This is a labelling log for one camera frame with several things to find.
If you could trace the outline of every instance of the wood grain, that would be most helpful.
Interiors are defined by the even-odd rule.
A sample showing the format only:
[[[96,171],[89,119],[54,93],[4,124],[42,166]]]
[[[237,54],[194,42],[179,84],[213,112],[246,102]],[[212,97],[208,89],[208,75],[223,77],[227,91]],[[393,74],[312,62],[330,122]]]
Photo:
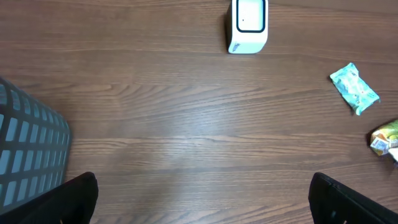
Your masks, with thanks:
[[[313,223],[315,172],[398,212],[366,143],[397,118],[397,2],[270,1],[257,55],[226,53],[228,4],[0,2],[0,73],[69,121],[92,223]],[[328,78],[349,62],[381,97],[361,116]]]

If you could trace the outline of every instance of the candy wrapper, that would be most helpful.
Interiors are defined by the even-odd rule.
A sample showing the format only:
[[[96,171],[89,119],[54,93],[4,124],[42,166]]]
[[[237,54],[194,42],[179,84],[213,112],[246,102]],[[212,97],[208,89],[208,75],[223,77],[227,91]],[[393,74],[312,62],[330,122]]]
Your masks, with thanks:
[[[359,77],[353,63],[330,75],[333,84],[357,115],[380,97]]]
[[[398,156],[398,120],[381,126],[372,133],[371,148],[379,156],[390,153],[398,159],[396,158]]]

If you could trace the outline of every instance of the light blue packet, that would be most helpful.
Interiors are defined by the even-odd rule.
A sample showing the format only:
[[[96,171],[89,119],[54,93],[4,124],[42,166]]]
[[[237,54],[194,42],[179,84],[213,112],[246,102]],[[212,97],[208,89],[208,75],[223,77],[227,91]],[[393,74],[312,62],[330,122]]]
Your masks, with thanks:
[[[380,97],[359,77],[353,63],[331,74],[330,78],[356,115],[361,115],[376,100],[380,101]]]

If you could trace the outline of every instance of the snack package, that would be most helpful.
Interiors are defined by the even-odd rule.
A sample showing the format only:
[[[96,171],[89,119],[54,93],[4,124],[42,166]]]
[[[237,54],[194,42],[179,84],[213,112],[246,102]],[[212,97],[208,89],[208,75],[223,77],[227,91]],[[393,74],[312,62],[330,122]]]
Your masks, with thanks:
[[[394,158],[398,149],[398,120],[375,130],[371,136],[371,148],[379,156],[391,153]]]
[[[353,63],[330,75],[333,84],[357,115],[380,97],[359,77]]]

